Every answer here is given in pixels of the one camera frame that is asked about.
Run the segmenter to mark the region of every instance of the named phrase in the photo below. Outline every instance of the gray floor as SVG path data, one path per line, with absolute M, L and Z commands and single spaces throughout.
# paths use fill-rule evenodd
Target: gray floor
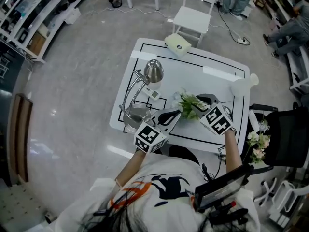
M 160 0 L 166 16 L 176 15 L 182 0 Z M 154 0 L 133 0 L 134 9 L 154 11 Z M 192 8 L 205 11 L 207 5 L 188 0 Z M 122 13 L 103 11 L 107 0 L 85 0 L 82 16 L 74 25 L 64 26 L 48 53 L 46 64 L 36 65 L 26 94 L 34 102 L 30 124 L 28 169 L 30 184 L 36 195 L 56 215 L 89 190 L 97 177 L 115 178 L 128 159 L 108 149 L 115 147 L 134 152 L 131 135 L 112 129 L 110 115 L 126 64 L 138 38 L 163 40 L 171 34 L 172 24 L 159 13 L 140 11 Z M 126 0 L 121 8 L 128 11 Z M 271 56 L 272 49 L 263 43 L 269 33 L 270 19 L 255 9 L 243 22 L 223 15 L 239 35 L 246 36 L 250 46 L 235 43 L 214 7 L 211 25 L 202 49 L 247 65 L 256 73 L 260 84 L 252 88 L 251 103 L 289 110 L 295 100 L 289 91 L 289 74 L 285 59 Z M 215 155 L 194 151 L 208 170 L 217 171 Z M 261 193 L 262 179 L 271 173 L 251 177 L 248 188 Z

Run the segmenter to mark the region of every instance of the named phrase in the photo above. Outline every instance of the power strip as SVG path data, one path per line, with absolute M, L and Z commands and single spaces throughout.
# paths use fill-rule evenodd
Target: power strip
M 237 41 L 238 41 L 238 43 L 240 43 L 240 44 L 245 44 L 245 45 L 248 45 L 249 44 L 249 42 L 246 40 L 246 39 L 241 39 L 241 38 L 238 38 L 237 39 Z

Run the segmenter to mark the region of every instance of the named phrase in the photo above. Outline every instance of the shoe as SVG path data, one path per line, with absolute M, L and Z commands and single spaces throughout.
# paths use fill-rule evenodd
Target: shoe
M 276 52 L 271 53 L 271 55 L 272 55 L 273 57 L 275 57 L 275 58 L 278 58 L 278 57 L 279 57 L 279 55 L 278 55 Z
M 264 39 L 264 44 L 265 44 L 266 46 L 269 46 L 268 36 L 266 36 L 266 35 L 263 34 L 263 39 Z
M 239 21 L 242 21 L 243 19 L 242 19 L 242 17 L 240 16 L 240 15 L 235 15 L 235 14 L 233 14 L 232 12 L 230 12 L 231 13 L 231 15 L 233 16 L 233 17 L 235 17 L 236 19 L 238 19 Z

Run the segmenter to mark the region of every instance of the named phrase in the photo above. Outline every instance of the white vase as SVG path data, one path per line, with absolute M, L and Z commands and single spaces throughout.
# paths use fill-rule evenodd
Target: white vase
M 241 78 L 231 84 L 231 91 L 236 97 L 242 97 L 250 92 L 250 88 L 259 84 L 256 74 L 251 74 L 249 78 Z

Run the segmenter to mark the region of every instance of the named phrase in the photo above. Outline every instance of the white shirt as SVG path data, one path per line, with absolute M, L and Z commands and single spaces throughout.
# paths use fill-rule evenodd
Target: white shirt
M 157 154 L 146 156 L 143 165 L 126 185 L 119 190 L 112 179 L 97 179 L 91 190 L 65 209 L 56 221 L 56 232 L 82 231 L 92 214 L 99 209 L 110 208 L 124 193 L 128 192 L 129 216 L 140 216 L 149 232 L 195 232 L 206 217 L 193 208 L 195 188 L 204 184 L 201 168 L 194 162 Z M 260 232 L 258 214 L 253 203 L 253 193 L 241 189 L 225 204 L 235 200 L 231 211 L 247 208 L 246 231 Z M 117 202 L 115 208 L 121 207 Z M 204 231 L 216 231 L 207 222 Z

